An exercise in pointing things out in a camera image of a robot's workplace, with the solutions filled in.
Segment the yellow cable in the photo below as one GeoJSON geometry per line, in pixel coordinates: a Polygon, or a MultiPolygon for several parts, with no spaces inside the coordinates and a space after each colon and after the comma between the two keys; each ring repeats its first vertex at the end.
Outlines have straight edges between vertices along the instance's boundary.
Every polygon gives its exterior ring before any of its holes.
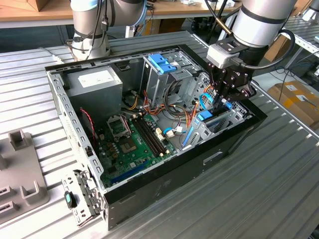
{"type": "Polygon", "coordinates": [[[136,97],[135,97],[134,105],[133,105],[132,107],[128,108],[128,110],[131,111],[131,110],[134,110],[134,109],[135,109],[136,105],[138,104],[138,97],[139,97],[139,96],[136,96],[136,97]]]}

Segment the ram slot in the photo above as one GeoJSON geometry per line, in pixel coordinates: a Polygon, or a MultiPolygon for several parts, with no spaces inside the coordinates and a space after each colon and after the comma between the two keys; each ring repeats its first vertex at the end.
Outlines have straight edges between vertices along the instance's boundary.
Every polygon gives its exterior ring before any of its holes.
{"type": "Polygon", "coordinates": [[[148,147],[151,149],[152,153],[156,157],[165,152],[164,147],[155,137],[155,135],[152,133],[151,129],[143,119],[133,119],[132,122],[135,128],[140,133],[142,139],[145,141],[145,143],[148,145],[148,147]]]}

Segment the aluminum table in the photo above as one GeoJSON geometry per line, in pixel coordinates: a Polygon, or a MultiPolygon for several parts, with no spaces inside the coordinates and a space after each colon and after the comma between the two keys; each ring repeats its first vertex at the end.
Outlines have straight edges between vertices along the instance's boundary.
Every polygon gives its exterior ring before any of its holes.
{"type": "Polygon", "coordinates": [[[303,49],[319,57],[319,43],[315,41],[315,36],[319,36],[319,24],[310,24],[301,17],[294,16],[289,17],[285,29],[290,30],[295,35],[296,44],[300,47],[287,63],[286,68],[293,64],[303,49]]]}
{"type": "MultiPolygon", "coordinates": [[[[187,44],[205,58],[207,45],[188,32],[111,40],[115,54],[187,44]]],[[[65,47],[49,48],[66,62],[65,47]]],[[[319,137],[261,89],[252,101],[268,117],[230,157],[112,231],[101,218],[77,228],[61,178],[77,167],[44,71],[43,50],[0,54],[0,138],[32,134],[50,201],[0,225],[0,237],[108,239],[307,238],[319,223],[319,137]]]]}

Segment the table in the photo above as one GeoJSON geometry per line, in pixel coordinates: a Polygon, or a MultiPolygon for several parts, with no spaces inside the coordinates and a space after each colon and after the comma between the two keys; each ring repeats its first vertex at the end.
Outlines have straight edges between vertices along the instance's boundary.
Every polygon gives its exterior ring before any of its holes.
{"type": "MultiPolygon", "coordinates": [[[[114,54],[187,44],[205,58],[208,45],[188,32],[110,41],[114,54]]],[[[66,47],[49,48],[66,62],[66,47]]],[[[246,239],[307,238],[319,222],[319,136],[255,85],[252,102],[268,117],[230,157],[112,231],[101,218],[75,226],[60,179],[76,168],[36,49],[0,54],[0,138],[17,128],[34,140],[50,201],[0,225],[1,238],[246,239]]]]}
{"type": "MultiPolygon", "coordinates": [[[[224,12],[229,13],[237,6],[239,6],[238,3],[232,8],[226,8],[224,12]]],[[[205,3],[186,6],[179,1],[157,1],[154,7],[154,19],[211,16],[205,3]]],[[[0,28],[68,24],[73,24],[69,0],[50,0],[41,12],[0,6],[0,28]]]]}
{"type": "Polygon", "coordinates": [[[287,63],[286,68],[289,68],[293,64],[303,49],[319,57],[319,43],[314,40],[314,37],[319,35],[318,24],[310,24],[299,16],[294,16],[289,17],[285,29],[293,32],[296,38],[296,44],[300,47],[287,63]]]}

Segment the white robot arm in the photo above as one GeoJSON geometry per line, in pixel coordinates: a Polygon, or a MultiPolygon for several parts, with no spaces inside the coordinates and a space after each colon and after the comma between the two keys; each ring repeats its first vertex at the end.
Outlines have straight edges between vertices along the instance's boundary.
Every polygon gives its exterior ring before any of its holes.
{"type": "Polygon", "coordinates": [[[77,60],[108,56],[109,26],[142,23],[146,0],[71,0],[75,34],[71,45],[77,60]]]}

